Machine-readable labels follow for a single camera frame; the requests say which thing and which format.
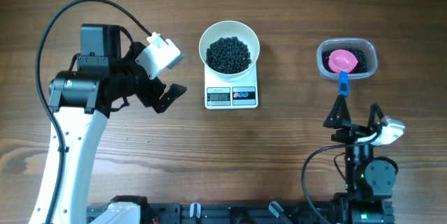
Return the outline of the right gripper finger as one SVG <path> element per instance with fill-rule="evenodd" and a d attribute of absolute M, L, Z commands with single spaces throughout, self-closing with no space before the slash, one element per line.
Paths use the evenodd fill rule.
<path fill-rule="evenodd" d="M 344 123 L 351 123 L 349 110 L 346 104 L 346 96 L 338 95 L 329 115 L 323 123 L 326 128 L 340 129 Z"/>
<path fill-rule="evenodd" d="M 379 105 L 377 103 L 374 103 L 370 106 L 369 119 L 368 119 L 368 123 L 367 123 L 368 128 L 373 127 L 373 125 L 375 124 L 376 117 L 378 117 L 379 121 L 380 121 L 380 120 L 382 120 L 382 118 L 384 118 L 384 114 L 381 111 L 381 108 L 379 107 Z"/>

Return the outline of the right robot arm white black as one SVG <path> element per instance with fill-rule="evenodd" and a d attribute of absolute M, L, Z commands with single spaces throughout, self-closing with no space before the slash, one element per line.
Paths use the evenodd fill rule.
<path fill-rule="evenodd" d="M 393 194 L 398 166 L 384 156 L 375 156 L 374 147 L 395 140 L 394 128 L 377 104 L 370 109 L 366 126 L 351 122 L 346 96 L 339 95 L 327 119 L 326 128 L 334 128 L 331 140 L 341 144 L 345 160 L 345 193 L 333 197 L 328 210 L 329 223 L 395 222 Z"/>

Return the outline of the pink scoop blue handle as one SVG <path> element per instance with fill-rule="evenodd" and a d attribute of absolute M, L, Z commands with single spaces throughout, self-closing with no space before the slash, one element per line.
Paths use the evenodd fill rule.
<path fill-rule="evenodd" d="M 335 50 L 330 54 L 328 65 L 334 73 L 339 75 L 339 95 L 345 97 L 349 95 L 348 74 L 357 66 L 357 64 L 358 60 L 355 55 L 348 50 Z"/>

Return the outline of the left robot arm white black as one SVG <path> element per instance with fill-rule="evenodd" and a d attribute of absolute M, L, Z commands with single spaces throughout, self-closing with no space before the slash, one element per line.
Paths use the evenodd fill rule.
<path fill-rule="evenodd" d="M 121 55 L 118 25 L 83 24 L 78 69 L 63 70 L 50 84 L 50 148 L 31 223 L 85 223 L 94 159 L 117 99 L 137 96 L 163 113 L 186 87 L 166 86 L 158 74 L 184 57 L 178 46 L 152 33 L 148 45 L 132 41 Z"/>

